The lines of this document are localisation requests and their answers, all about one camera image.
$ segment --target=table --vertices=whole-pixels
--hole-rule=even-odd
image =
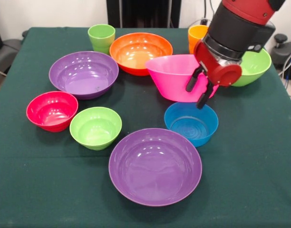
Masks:
[[[174,54],[188,53],[187,29],[117,29],[164,36]],[[71,52],[91,50],[87,28],[32,28],[0,91],[0,227],[291,227],[291,101],[274,67],[254,83],[220,88],[208,104],[219,128],[198,151],[203,176],[183,201],[162,208],[120,195],[108,175],[115,144],[129,133],[165,128],[172,103],[151,78],[120,71],[105,95],[79,110],[118,112],[121,134],[106,150],[76,143],[69,129],[49,133],[25,115],[29,101],[55,90],[50,66]]]

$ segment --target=green bowl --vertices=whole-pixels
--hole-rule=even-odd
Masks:
[[[73,138],[81,145],[95,151],[107,148],[119,135],[120,116],[109,108],[93,107],[78,113],[70,123]]]
[[[242,76],[232,86],[244,86],[261,77],[271,65],[271,57],[262,49],[259,53],[247,51],[242,57]]]

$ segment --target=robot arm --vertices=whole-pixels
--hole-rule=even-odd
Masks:
[[[203,40],[194,48],[200,66],[186,90],[191,91],[197,77],[208,77],[207,91],[197,103],[202,108],[213,86],[230,86],[242,75],[240,63],[246,51],[260,52],[275,31],[269,22],[285,0],[222,0]]]

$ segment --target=green cup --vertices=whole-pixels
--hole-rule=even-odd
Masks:
[[[242,76],[232,86],[240,87],[260,78],[270,67],[271,57],[262,49],[259,53],[247,51],[242,57]]]
[[[81,145],[100,151],[117,138],[121,127],[121,118],[115,111],[104,107],[93,107],[78,113],[71,121],[69,131]]]
[[[93,50],[109,54],[109,47],[115,40],[115,28],[106,24],[90,27],[87,31]]]

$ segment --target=white wall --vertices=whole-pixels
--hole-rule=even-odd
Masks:
[[[221,0],[212,0],[214,10]],[[179,26],[188,27],[204,15],[204,0],[182,0]],[[209,0],[207,17],[212,18]],[[286,0],[272,17],[277,33],[291,40],[291,0]],[[2,39],[21,38],[30,27],[90,27],[107,23],[106,0],[0,0],[0,34]],[[266,47],[274,45],[273,38]]]
[[[0,0],[0,35],[21,39],[30,27],[90,27],[107,23],[106,0]]]
[[[216,11],[221,0],[212,0],[213,9]],[[186,28],[193,21],[204,16],[204,0],[182,0],[181,17],[179,27]],[[207,18],[212,18],[212,11],[207,0]],[[291,40],[291,0],[286,0],[282,8],[276,12],[271,21],[276,27],[276,33],[284,33]],[[270,50],[275,42],[273,37],[266,44],[266,48]]]

